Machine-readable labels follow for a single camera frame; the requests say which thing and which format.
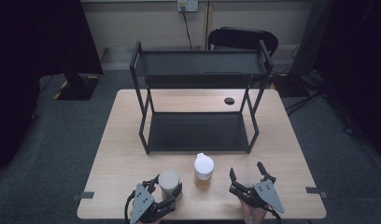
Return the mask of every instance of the white cup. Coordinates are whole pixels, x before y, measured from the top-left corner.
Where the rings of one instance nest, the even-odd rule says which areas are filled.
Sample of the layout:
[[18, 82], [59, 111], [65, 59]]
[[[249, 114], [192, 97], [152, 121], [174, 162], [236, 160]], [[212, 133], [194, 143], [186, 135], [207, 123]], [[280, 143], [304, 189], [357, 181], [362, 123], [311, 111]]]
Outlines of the white cup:
[[200, 180], [208, 180], [213, 176], [214, 161], [204, 153], [197, 154], [194, 161], [194, 175]]
[[172, 169], [167, 169], [159, 175], [159, 185], [166, 196], [172, 196], [173, 191], [179, 186], [179, 174]]

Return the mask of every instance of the chair back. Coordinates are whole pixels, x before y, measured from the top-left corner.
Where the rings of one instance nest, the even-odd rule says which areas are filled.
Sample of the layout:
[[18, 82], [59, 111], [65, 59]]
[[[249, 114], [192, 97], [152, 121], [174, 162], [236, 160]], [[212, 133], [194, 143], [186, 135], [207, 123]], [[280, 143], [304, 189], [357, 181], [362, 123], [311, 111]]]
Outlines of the chair back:
[[211, 49], [257, 49], [263, 40], [269, 54], [275, 53], [278, 39], [270, 32], [236, 27], [221, 27], [208, 36], [207, 48]]

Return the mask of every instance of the electrical outlet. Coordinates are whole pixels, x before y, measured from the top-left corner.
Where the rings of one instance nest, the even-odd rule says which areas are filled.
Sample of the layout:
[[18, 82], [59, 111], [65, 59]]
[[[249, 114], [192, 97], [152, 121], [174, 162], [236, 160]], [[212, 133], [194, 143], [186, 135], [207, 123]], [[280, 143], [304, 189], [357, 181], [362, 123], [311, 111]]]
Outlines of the electrical outlet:
[[185, 11], [196, 12], [199, 9], [198, 0], [177, 0], [176, 1], [176, 10], [182, 11], [182, 7]]
[[199, 9], [199, 3], [197, 0], [188, 0], [187, 11], [197, 11]]

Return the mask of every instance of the shelf frame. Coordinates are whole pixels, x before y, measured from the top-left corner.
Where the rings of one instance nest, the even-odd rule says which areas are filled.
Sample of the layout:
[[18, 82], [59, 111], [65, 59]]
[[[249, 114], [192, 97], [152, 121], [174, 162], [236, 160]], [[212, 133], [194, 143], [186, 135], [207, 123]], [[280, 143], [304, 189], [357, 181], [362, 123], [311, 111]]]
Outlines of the shelf frame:
[[[130, 72], [140, 105], [139, 136], [147, 154], [151, 151], [245, 151], [251, 152], [259, 129], [255, 119], [273, 63], [263, 43], [257, 50], [145, 51], [137, 42]], [[145, 102], [138, 79], [147, 85]], [[249, 89], [260, 82], [254, 104]], [[171, 112], [155, 109], [153, 89], [244, 89], [238, 111]], [[243, 111], [247, 103], [254, 134], [248, 143]], [[151, 123], [148, 141], [144, 136], [148, 110]]]

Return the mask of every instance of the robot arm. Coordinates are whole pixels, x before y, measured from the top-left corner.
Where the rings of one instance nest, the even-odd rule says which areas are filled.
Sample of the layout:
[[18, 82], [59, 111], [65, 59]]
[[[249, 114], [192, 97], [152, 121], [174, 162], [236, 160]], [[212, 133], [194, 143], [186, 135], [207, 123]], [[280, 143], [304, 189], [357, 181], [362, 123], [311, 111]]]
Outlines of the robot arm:
[[[266, 172], [263, 164], [260, 161], [257, 165], [260, 169], [261, 174], [263, 175], [263, 180], [261, 183], [255, 183], [251, 188], [246, 188], [245, 186], [238, 183], [236, 181], [234, 170], [231, 168], [229, 176], [232, 180], [232, 184], [229, 188], [229, 192], [254, 208], [260, 207], [271, 212], [277, 218], [278, 223], [280, 223], [281, 218], [275, 209], [280, 213], [284, 213], [284, 208], [275, 191], [274, 183], [276, 178]], [[269, 204], [274, 209], [266, 208], [266, 204]]]
[[[155, 184], [159, 184], [158, 175], [150, 181], [143, 181], [142, 184], [137, 184], [136, 189], [129, 196], [125, 206], [124, 217], [126, 224], [135, 224], [138, 221], [143, 223], [155, 222], [176, 210], [176, 197], [182, 191], [182, 183], [174, 190], [173, 196], [160, 203], [156, 203], [152, 196]], [[127, 208], [131, 199], [134, 199], [134, 204], [130, 220], [128, 220]]]

